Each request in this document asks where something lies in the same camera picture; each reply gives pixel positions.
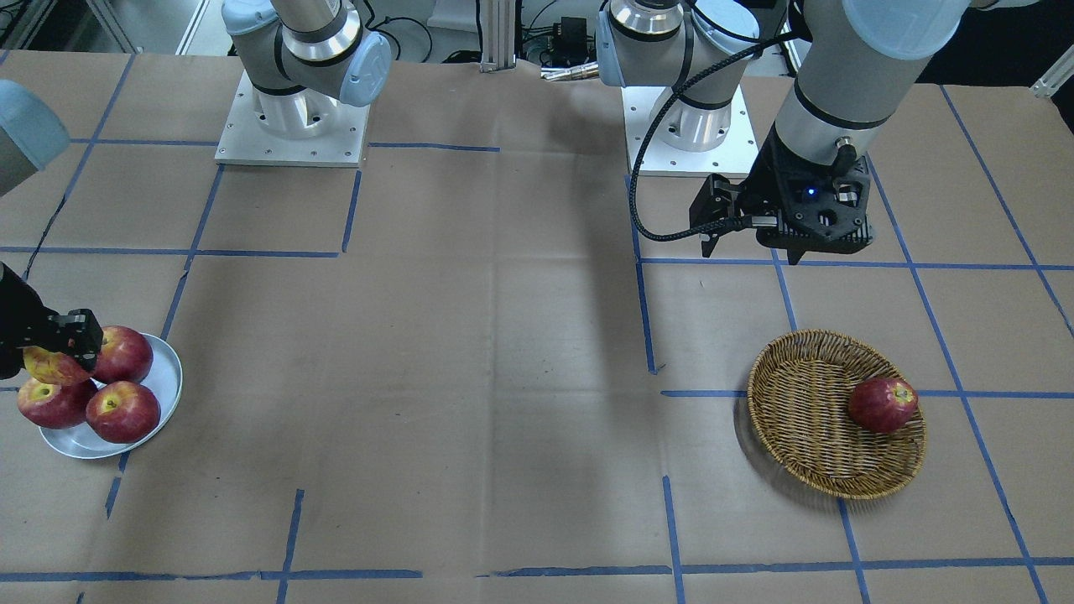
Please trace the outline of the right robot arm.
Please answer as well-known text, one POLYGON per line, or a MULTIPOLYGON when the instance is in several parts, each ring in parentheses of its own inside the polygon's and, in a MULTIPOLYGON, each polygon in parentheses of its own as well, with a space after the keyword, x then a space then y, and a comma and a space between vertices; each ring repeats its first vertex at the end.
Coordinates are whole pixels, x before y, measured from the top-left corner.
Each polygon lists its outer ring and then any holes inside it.
MULTIPOLYGON (((368 107, 393 53, 349 1, 226 1, 222 21, 244 75, 215 152, 222 166, 354 167, 368 107)), ((68 353, 91 370, 102 329, 90 310, 47 310, 21 275, 3 267, 3 378, 23 351, 68 353)))

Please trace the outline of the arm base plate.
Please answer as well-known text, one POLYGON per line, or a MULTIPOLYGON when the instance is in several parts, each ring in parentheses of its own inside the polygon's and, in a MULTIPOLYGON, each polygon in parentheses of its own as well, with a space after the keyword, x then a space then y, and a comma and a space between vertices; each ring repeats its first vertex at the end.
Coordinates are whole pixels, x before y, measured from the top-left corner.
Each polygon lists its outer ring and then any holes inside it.
MULTIPOLYGON (((669 95, 668 88, 628 87, 621 90, 628 167, 642 138, 669 95)), ((639 173, 643 176, 702 177, 711 173, 744 179, 757 157, 757 143, 739 87, 728 106, 705 114, 697 107, 674 106, 649 141, 639 173)))
POLYGON ((317 91, 274 96, 242 73, 215 161, 246 167, 357 168, 369 107, 345 106, 317 91))

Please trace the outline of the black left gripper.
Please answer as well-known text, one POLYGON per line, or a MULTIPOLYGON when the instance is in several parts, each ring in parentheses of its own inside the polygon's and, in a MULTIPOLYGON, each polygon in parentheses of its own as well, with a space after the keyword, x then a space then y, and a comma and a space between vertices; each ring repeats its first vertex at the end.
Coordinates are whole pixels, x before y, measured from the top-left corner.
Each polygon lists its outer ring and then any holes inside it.
POLYGON ((701 238, 703 258, 720 238, 743 230, 753 230, 767 248, 787 251, 789 265, 810 251, 852 255, 873 243, 870 187, 869 161, 850 136, 837 138, 833 160, 817 164, 771 131, 748 179, 706 177, 691 203, 690 226, 701 238))

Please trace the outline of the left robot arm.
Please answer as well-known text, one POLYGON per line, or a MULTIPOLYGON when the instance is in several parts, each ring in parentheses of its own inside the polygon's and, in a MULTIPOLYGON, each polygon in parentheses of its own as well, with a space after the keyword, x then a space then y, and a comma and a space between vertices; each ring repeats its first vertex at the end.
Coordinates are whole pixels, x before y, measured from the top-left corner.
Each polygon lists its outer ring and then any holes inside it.
POLYGON ((596 23, 603 84, 661 88, 633 157, 628 208, 641 238, 701 238, 709 257, 720 238, 753 230, 790 264, 806 253, 852 255, 873 242, 867 217, 867 152, 925 66, 956 33, 967 11, 1015 1, 778 1, 768 18, 736 1, 606 1, 596 23), (790 92, 739 184, 710 174, 691 203, 686 230, 659 234, 641 222, 637 182, 649 143, 716 148, 748 60, 806 39, 790 92))

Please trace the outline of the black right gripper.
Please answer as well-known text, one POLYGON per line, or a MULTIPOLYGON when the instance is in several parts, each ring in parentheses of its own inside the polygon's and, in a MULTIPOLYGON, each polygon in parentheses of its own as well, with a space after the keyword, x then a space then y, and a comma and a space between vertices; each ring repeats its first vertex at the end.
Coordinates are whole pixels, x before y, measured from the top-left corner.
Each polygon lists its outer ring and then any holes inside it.
POLYGON ((34 291, 8 264, 1 279, 1 378, 23 370, 23 349, 66 353, 77 366, 92 373, 101 353, 103 329, 92 310, 61 314, 46 307, 34 291))

